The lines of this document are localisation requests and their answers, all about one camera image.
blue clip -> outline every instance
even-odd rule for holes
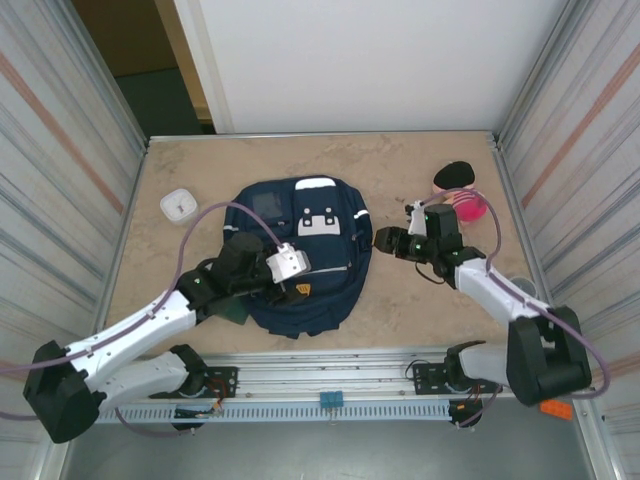
[[[344,397],[342,391],[337,392],[321,392],[320,407],[321,408],[340,408],[344,406]]]

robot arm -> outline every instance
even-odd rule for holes
[[[518,289],[495,268],[487,271],[485,255],[463,245],[451,206],[414,204],[407,207],[407,213],[411,216],[409,230],[378,230],[374,246],[397,258],[430,263],[436,275],[470,296],[508,330],[506,346],[470,342],[450,348],[445,359],[447,384],[465,390],[474,379],[489,380],[508,386],[525,405],[591,384],[584,347],[565,330],[550,325],[538,311],[551,312],[580,332],[570,308],[552,309]]]
[[[146,362],[126,365],[160,342],[223,311],[233,297],[259,292],[273,304],[300,300],[303,297],[298,291],[285,289],[282,282],[308,270],[304,252],[284,244],[277,253],[267,256],[257,236],[237,233],[217,258],[182,274],[160,308],[165,294],[89,338],[65,348],[56,342],[40,347],[34,362],[87,354],[61,365],[31,370],[24,397],[51,439],[61,443],[87,430],[100,413],[136,398],[176,390],[187,395],[197,393],[205,381],[206,365],[187,345],[176,346]],[[146,321],[128,330],[145,316]],[[106,339],[112,341],[98,348]]]

tan table surface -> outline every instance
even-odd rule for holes
[[[231,200],[261,180],[327,174],[358,188],[374,230],[406,226],[404,205],[426,198],[435,173],[448,161],[466,160],[476,187],[495,206],[503,247],[495,265],[505,275],[528,269],[484,132],[391,133],[276,138],[204,137],[153,142],[147,154],[107,324],[142,308],[166,288],[186,227],[160,210],[167,193],[186,188],[201,208]],[[216,256],[224,211],[212,212],[194,231],[185,269]],[[491,216],[462,227],[467,245],[490,253],[496,242]],[[427,272],[430,267],[423,266]],[[375,252],[365,288],[339,330],[298,340],[270,335],[252,319],[244,326],[210,318],[154,352],[188,343],[201,354],[302,349],[440,346],[471,339],[500,341],[506,332],[478,305],[446,285],[421,279],[410,262]]]

backpack pocket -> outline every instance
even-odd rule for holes
[[[251,192],[247,192],[247,197],[242,202],[256,212],[279,238],[290,237],[294,231],[291,193],[286,190],[277,184],[259,184]],[[273,243],[260,224],[249,215],[246,215],[245,228],[239,230],[254,233],[263,241]]]
[[[299,237],[342,235],[340,196],[332,178],[298,180],[293,191],[293,205],[294,231]]]
[[[296,250],[307,254],[311,270],[291,281],[296,288],[313,297],[340,290],[349,279],[352,268],[345,240],[337,235],[298,237]]]

corrugated metal wall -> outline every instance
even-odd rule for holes
[[[88,335],[144,154],[65,2],[0,2],[0,364]],[[0,409],[27,413],[24,376]],[[0,420],[0,478],[28,474],[37,422]]]
[[[500,140],[551,295],[576,310],[610,362],[613,384],[600,406],[633,476],[640,475],[640,2],[581,4]]]

